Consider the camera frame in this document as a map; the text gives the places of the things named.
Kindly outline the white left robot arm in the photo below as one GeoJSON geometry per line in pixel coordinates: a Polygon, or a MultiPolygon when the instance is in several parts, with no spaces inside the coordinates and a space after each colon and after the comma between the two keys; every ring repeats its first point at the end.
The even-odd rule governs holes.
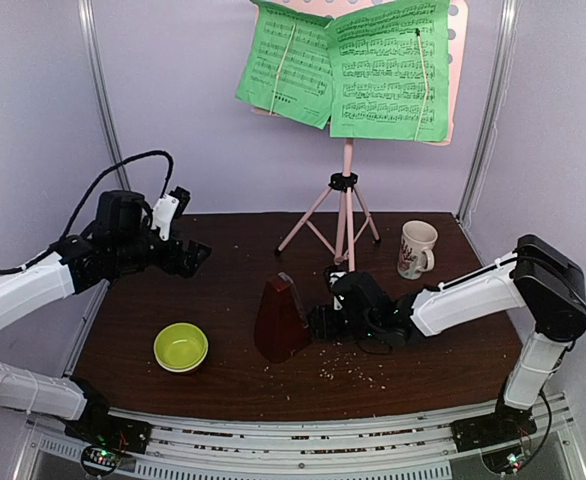
{"type": "MultiPolygon", "coordinates": [[[[79,235],[65,234],[39,257],[0,275],[0,331],[58,300],[107,281],[155,267],[168,275],[192,277],[210,247],[183,242],[172,223],[190,194],[177,187],[154,205],[131,191],[103,193],[96,218],[79,235]]],[[[54,378],[0,361],[0,408],[76,421],[96,444],[110,442],[117,424],[103,397],[86,383],[54,378]]]]}

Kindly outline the brown wooden metronome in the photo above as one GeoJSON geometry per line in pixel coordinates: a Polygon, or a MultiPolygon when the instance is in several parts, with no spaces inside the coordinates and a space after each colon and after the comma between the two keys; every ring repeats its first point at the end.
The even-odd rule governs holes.
{"type": "Polygon", "coordinates": [[[301,297],[285,272],[265,284],[254,325],[254,344],[269,362],[283,363],[308,347],[311,331],[301,297]]]}

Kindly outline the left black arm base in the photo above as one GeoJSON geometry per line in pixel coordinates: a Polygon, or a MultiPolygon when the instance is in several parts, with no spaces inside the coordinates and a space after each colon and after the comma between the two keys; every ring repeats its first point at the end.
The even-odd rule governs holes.
{"type": "Polygon", "coordinates": [[[110,414],[106,398],[87,381],[70,377],[87,403],[77,420],[64,420],[64,433],[75,439],[116,453],[144,454],[152,427],[148,422],[110,414]]]}

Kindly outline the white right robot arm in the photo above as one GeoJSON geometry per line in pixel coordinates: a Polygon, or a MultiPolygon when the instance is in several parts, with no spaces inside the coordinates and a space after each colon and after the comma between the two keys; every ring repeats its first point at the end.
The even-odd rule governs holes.
{"type": "Polygon", "coordinates": [[[333,299],[308,315],[315,339],[376,339],[391,348],[411,337],[436,336],[498,312],[526,309],[531,333],[502,390],[503,405],[486,419],[492,440],[508,440],[557,371],[570,345],[586,332],[583,269],[536,235],[519,238],[511,252],[471,273],[391,298],[367,272],[330,272],[333,299]]]}

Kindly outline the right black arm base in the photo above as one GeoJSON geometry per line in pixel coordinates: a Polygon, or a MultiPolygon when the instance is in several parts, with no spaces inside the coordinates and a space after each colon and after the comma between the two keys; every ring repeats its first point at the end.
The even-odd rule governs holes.
{"type": "Polygon", "coordinates": [[[522,410],[507,406],[505,389],[506,383],[503,383],[492,413],[456,420],[450,424],[458,452],[519,440],[522,433],[537,432],[532,408],[522,410]]]}

